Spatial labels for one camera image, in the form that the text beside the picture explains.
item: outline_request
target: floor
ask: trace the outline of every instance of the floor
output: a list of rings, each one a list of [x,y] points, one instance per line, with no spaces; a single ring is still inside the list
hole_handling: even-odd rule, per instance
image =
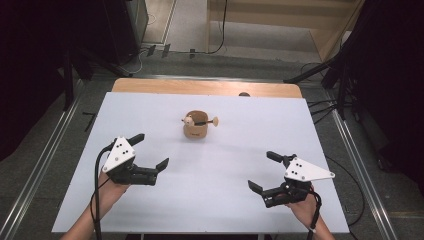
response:
[[[228,38],[224,42],[223,49],[217,54],[196,55],[191,59],[181,52],[191,48],[204,50],[202,20],[204,19],[202,11],[206,11],[204,7],[205,1],[177,0],[171,14],[169,29],[164,34],[166,36],[164,44],[171,44],[169,55],[162,58],[161,44],[158,44],[158,51],[152,56],[147,57],[143,52],[139,57],[141,61],[134,59],[122,67],[132,72],[139,70],[134,73],[135,77],[149,75],[281,82],[320,63],[307,30],[294,28],[277,30],[274,27],[258,29],[244,24],[226,25],[225,33]],[[216,40],[212,41],[214,44],[211,48],[217,47],[219,43],[219,23],[216,23],[214,31]],[[264,41],[263,36],[267,36],[267,41]],[[249,40],[240,43],[240,39]],[[151,43],[145,43],[145,46],[149,47]],[[5,226],[13,228],[8,232],[8,236],[12,237],[4,239],[59,238],[60,235],[51,233],[51,228],[72,178],[73,169],[78,164],[89,136],[90,114],[98,111],[104,94],[110,91],[117,78],[100,67],[95,65],[93,67],[95,76],[92,81],[78,81],[76,77],[78,97],[75,108],[63,112],[64,98],[60,97],[27,135],[19,149],[0,162],[0,175],[4,176],[0,182],[0,221],[6,222],[13,209],[21,209],[23,213],[17,215],[20,216],[15,221],[17,224],[2,227],[1,239],[7,234]],[[322,75],[316,74],[299,84],[307,101],[326,100],[332,98],[332,94],[336,94],[336,89],[330,91],[322,89],[321,79]],[[324,103],[323,106],[311,107],[311,111],[325,107],[328,105]],[[327,112],[329,114],[316,124],[316,129],[323,151],[329,157],[330,169],[338,176],[334,182],[344,207],[346,220],[352,224],[358,220],[351,226],[351,231],[357,239],[422,238],[420,230],[424,226],[424,198],[416,184],[400,173],[387,173],[379,169],[377,157],[366,132],[351,114],[346,114],[347,119],[341,125],[338,124],[337,114],[330,111],[314,115],[314,120],[320,119]],[[60,132],[54,135],[58,131],[55,127],[59,122],[66,127],[59,129]],[[352,142],[342,136],[340,129],[343,126],[348,127]],[[52,136],[57,138],[57,145],[51,143]],[[356,155],[352,155],[349,151],[352,145],[357,150]],[[366,170],[365,176],[358,171],[358,162],[363,164]],[[43,177],[34,178],[33,175],[37,174]],[[25,192],[29,187],[34,190],[32,194]],[[23,194],[29,201],[26,201],[25,205],[16,205],[17,199]],[[385,217],[389,225],[381,223],[378,219],[379,213],[387,214]],[[274,239],[306,238],[305,235],[273,237]],[[349,234],[336,237],[354,239]],[[104,239],[124,238],[122,234],[104,236]]]

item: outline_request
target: small wooden cup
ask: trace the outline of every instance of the small wooden cup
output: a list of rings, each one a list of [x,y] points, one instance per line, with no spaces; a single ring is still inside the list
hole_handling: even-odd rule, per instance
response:
[[[191,111],[186,114],[186,117],[191,116],[194,122],[207,122],[208,114],[203,111]],[[208,133],[208,124],[201,126],[189,126],[184,124],[184,135],[187,138],[204,138]]]

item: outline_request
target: human hand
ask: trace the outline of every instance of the human hand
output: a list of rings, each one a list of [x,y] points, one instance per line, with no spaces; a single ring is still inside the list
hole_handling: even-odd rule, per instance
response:
[[[296,218],[306,228],[310,229],[312,219],[314,218],[315,210],[317,208],[317,200],[315,199],[315,196],[313,194],[308,194],[304,201],[297,202],[297,203],[288,203],[285,205],[292,210]],[[335,239],[334,236],[331,234],[330,230],[328,229],[327,225],[325,224],[324,220],[321,218],[321,216],[318,216],[318,219],[315,225],[314,239],[315,240]]]
[[[285,206],[290,208],[296,218],[307,228],[311,226],[316,205],[316,199],[312,194],[308,194],[304,201],[285,204]]]
[[[100,219],[106,215],[112,209],[112,206],[122,197],[127,191],[130,185],[116,184],[109,179],[106,173],[103,171],[99,175],[99,208],[100,208]],[[96,201],[91,201],[92,211],[95,215]]]

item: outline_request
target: power cord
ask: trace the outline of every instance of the power cord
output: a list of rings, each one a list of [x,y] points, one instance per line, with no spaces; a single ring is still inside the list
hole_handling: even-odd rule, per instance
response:
[[[97,156],[96,159],[96,164],[94,167],[94,199],[96,202],[96,214],[94,216],[93,213],[92,214],[92,218],[93,218],[93,224],[94,224],[94,231],[96,232],[96,238],[97,240],[102,240],[102,229],[100,226],[100,196],[99,196],[99,189],[108,181],[106,180],[104,183],[102,183],[101,186],[99,186],[99,164],[100,164],[100,159],[102,158],[103,154],[107,151],[110,151],[113,147],[114,143],[111,143],[109,146],[103,148],[99,155]]]
[[[358,187],[359,192],[361,193],[361,200],[362,200],[362,207],[361,207],[361,212],[359,213],[359,216],[351,223],[348,223],[347,225],[349,227],[355,225],[356,223],[359,222],[359,220],[361,220],[362,216],[364,215],[365,212],[365,196],[364,196],[364,192],[362,191],[361,186],[359,185],[359,182],[355,179],[355,177],[340,163],[338,163],[336,160],[334,160],[333,158],[324,155],[326,159],[331,160],[332,162],[334,162],[336,165],[338,165],[341,169],[343,169],[351,178],[352,180],[355,182],[356,186]],[[354,239],[358,239],[356,238],[355,234],[353,234],[353,232],[349,229],[349,233],[350,235],[352,235],[352,237]]]
[[[205,54],[205,55],[211,55],[211,54],[215,54],[217,53],[219,50],[221,50],[222,46],[224,45],[224,41],[225,41],[225,22],[226,22],[226,17],[227,17],[227,6],[228,6],[228,0],[225,0],[225,7],[224,7],[224,17],[222,20],[222,41],[221,44],[219,45],[219,47],[213,51],[213,52],[197,52],[197,51],[190,51],[190,52],[180,52],[180,51],[172,51],[172,53],[174,54],[190,54],[190,55],[195,55],[195,54]]]

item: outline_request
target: black cable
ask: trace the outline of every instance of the black cable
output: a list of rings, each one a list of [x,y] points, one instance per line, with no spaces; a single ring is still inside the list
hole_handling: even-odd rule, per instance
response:
[[[337,104],[331,104],[330,106],[328,106],[328,107],[326,107],[326,108],[323,108],[323,109],[320,109],[320,110],[316,110],[316,111],[313,111],[313,112],[311,112],[311,116],[313,116],[313,115],[315,115],[315,114],[317,114],[317,113],[321,113],[321,112],[324,112],[324,111],[327,111],[327,110],[333,110],[333,109],[335,109],[337,107]]]
[[[183,53],[183,54],[215,54],[217,53],[219,50],[221,50],[222,46],[224,45],[224,41],[225,41],[225,22],[226,22],[226,18],[227,18],[227,6],[228,6],[228,0],[225,0],[225,7],[224,7],[224,17],[222,20],[222,41],[221,41],[221,45],[218,47],[218,49],[216,49],[213,52],[179,52],[179,51],[172,51],[172,53]]]
[[[327,103],[327,102],[334,102],[334,101],[336,101],[336,100],[335,99],[330,99],[330,100],[322,100],[322,101],[314,101],[314,102],[306,102],[306,103],[307,104],[311,104],[311,105],[308,105],[308,107],[310,108],[310,107],[316,106],[316,105],[318,105],[320,103]]]
[[[108,181],[110,180],[110,178],[107,178],[106,181],[104,181],[98,189],[100,189],[101,187],[103,187],[103,185],[105,185]],[[94,216],[94,212],[93,212],[93,199],[94,199],[94,192],[91,195],[91,199],[90,199],[90,212],[91,212],[91,218],[93,219],[93,221],[95,220],[95,216]]]
[[[102,149],[102,151],[100,151],[99,155],[97,156],[96,159],[96,165],[94,167],[94,197],[95,197],[95,202],[96,202],[96,216],[93,219],[93,224],[94,224],[94,230],[96,232],[96,238],[97,240],[101,240],[102,239],[102,229],[100,226],[100,197],[99,197],[99,164],[100,164],[100,159],[102,158],[102,155],[107,152],[110,151],[111,148],[113,147],[113,144],[110,144],[109,146],[105,147]]]
[[[325,156],[325,158],[327,158],[327,159],[329,159],[329,160],[331,160],[331,161],[333,161],[335,164],[337,164],[340,168],[342,168],[347,174],[349,174],[349,176],[352,178],[352,180],[355,182],[355,184],[356,184],[356,186],[358,186],[358,189],[359,189],[359,192],[361,193],[361,198],[362,198],[362,209],[361,209],[361,213],[359,214],[359,216],[358,216],[358,218],[355,220],[355,221],[353,221],[352,223],[348,223],[347,225],[350,227],[350,226],[353,226],[354,224],[356,224],[361,218],[362,218],[362,215],[364,214],[364,212],[365,212],[365,196],[364,196],[364,192],[362,191],[362,188],[361,188],[361,186],[359,185],[359,183],[358,183],[358,181],[355,179],[355,177],[345,168],[345,167],[343,167],[340,163],[338,163],[336,160],[334,160],[334,159],[332,159],[332,158],[330,158],[329,156],[327,156],[327,155],[324,155]]]
[[[311,63],[306,63],[306,64],[304,64],[301,68],[300,68],[300,75],[302,75],[303,74],[303,69],[306,67],[306,66],[308,66],[308,65],[311,65],[311,64],[317,64],[317,65],[319,65],[319,64],[321,64],[321,63],[318,63],[318,62],[311,62]],[[324,75],[322,74],[322,71],[319,71],[318,73],[321,75],[321,77],[323,77],[324,78]]]
[[[316,120],[315,122],[314,122],[314,125],[316,125],[317,123],[319,123],[319,122],[321,122],[326,116],[328,116],[328,114],[330,114],[333,110],[334,110],[335,108],[333,108],[333,109],[330,109],[330,110],[328,110],[328,112],[326,113],[326,114],[324,114],[324,116],[322,116],[321,118],[319,118],[318,120]]]
[[[350,231],[350,230],[349,230],[349,233],[350,233],[350,235],[352,235],[352,237],[353,237],[355,240],[358,240],[358,238],[355,236],[355,234],[353,234],[353,232],[352,232],[352,231]]]
[[[313,190],[309,191],[309,193],[314,195],[317,205],[316,205],[316,208],[315,208],[314,216],[312,218],[311,226],[309,228],[307,240],[311,240],[313,235],[314,235],[314,230],[315,230],[315,227],[316,227],[316,224],[317,224],[317,221],[318,221],[318,217],[319,217],[319,210],[322,206],[321,196]]]

